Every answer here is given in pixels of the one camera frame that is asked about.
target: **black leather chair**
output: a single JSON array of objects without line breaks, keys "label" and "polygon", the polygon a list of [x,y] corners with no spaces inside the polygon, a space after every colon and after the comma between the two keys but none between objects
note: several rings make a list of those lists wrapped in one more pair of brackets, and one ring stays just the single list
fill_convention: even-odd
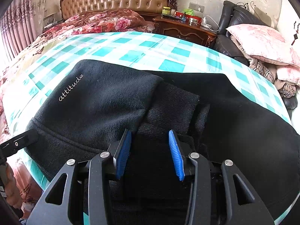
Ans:
[{"label": "black leather chair", "polygon": [[[246,66],[249,66],[248,60],[232,42],[232,40],[230,39],[231,34],[226,30],[226,28],[232,25],[240,24],[267,26],[245,8],[240,7],[230,1],[224,1],[222,15],[219,22],[220,30],[218,31],[215,44],[211,48],[241,62],[242,64],[245,64]],[[296,96],[293,96],[291,98],[283,98],[283,102],[291,118],[292,110],[295,109],[298,105],[297,98]]]}]

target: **checkered sheet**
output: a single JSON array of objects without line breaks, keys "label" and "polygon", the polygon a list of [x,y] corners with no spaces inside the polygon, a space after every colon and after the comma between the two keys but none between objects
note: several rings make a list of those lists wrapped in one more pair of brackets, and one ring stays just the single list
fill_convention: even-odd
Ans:
[{"label": "checkered sheet", "polygon": [[[29,120],[53,89],[83,59],[94,59],[138,70],[223,73],[248,99],[291,123],[274,85],[240,62],[206,47],[173,37],[141,32],[115,32],[69,37],[45,53],[10,86],[9,92],[4,96],[3,106],[13,135],[25,131]],[[45,189],[49,182],[36,164],[24,151],[18,154],[33,177]]]}]

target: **curtain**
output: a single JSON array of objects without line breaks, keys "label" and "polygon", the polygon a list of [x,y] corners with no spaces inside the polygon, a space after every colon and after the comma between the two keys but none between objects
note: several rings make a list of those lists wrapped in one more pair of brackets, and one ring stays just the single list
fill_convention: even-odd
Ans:
[{"label": "curtain", "polygon": [[8,60],[13,60],[37,38],[32,0],[13,0],[0,20],[0,30]]}]

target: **wall socket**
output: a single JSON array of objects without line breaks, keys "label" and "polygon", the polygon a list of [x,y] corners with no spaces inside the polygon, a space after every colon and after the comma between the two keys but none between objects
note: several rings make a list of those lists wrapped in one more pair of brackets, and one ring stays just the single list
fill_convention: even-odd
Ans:
[{"label": "wall socket", "polygon": [[201,13],[204,12],[204,6],[201,6],[201,5],[196,4],[196,3],[190,2],[190,5],[188,6],[188,8],[189,8],[189,9],[196,10],[196,11],[198,11],[198,8],[200,8],[200,12],[201,12]]}]

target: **silver bolt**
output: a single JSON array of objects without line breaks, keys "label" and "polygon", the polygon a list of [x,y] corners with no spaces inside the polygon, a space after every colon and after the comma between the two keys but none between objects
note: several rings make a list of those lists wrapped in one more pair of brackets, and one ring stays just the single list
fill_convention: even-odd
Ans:
[{"label": "silver bolt", "polygon": [[231,167],[233,165],[233,161],[232,160],[225,160],[225,165]]},{"label": "silver bolt", "polygon": [[107,157],[109,157],[109,156],[110,156],[110,153],[107,152],[107,151],[104,151],[104,152],[102,152],[102,153],[100,154],[100,157],[102,157],[102,158],[107,158]]},{"label": "silver bolt", "polygon": [[200,157],[200,155],[197,152],[193,152],[190,154],[191,158],[193,159],[198,159]]},{"label": "silver bolt", "polygon": [[75,160],[74,159],[67,160],[67,165],[68,166],[73,166],[74,164],[75,164]]}]

